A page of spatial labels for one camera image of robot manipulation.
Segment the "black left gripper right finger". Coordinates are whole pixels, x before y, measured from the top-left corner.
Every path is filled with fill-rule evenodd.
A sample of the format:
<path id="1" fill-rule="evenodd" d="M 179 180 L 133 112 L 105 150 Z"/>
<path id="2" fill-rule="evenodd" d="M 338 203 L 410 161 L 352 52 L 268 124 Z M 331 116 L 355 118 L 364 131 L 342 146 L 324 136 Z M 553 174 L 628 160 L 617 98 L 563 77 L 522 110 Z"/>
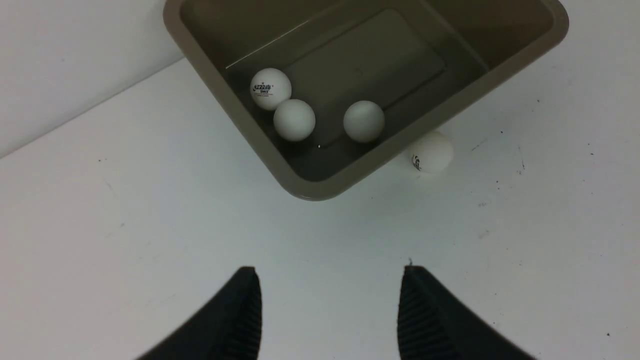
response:
<path id="1" fill-rule="evenodd" d="M 405 266 L 397 314 L 402 360 L 532 360 L 423 266 Z"/>

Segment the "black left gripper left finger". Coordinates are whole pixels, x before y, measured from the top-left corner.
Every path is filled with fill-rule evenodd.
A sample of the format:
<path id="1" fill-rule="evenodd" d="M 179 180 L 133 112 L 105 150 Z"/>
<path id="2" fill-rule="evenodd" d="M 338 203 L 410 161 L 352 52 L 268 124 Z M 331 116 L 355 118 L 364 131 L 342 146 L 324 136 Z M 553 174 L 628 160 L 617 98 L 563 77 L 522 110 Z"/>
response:
<path id="1" fill-rule="evenodd" d="M 262 332 L 258 273 L 253 266 L 243 266 L 192 317 L 139 358 L 256 360 Z"/>

